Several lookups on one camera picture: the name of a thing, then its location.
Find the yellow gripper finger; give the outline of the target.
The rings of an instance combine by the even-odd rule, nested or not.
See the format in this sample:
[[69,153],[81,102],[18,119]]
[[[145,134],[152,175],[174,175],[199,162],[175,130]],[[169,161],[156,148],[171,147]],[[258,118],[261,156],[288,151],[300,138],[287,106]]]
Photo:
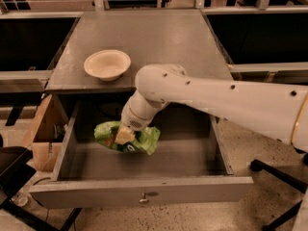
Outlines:
[[125,144],[126,142],[133,141],[134,139],[135,139],[135,132],[131,128],[125,125],[119,126],[115,136],[116,143]]

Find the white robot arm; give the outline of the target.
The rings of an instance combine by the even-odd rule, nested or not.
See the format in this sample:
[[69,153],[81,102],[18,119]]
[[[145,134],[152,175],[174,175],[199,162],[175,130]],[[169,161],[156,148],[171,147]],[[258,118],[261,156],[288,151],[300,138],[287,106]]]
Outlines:
[[135,87],[121,114],[134,131],[179,103],[308,151],[307,86],[194,78],[179,64],[149,64],[137,72]]

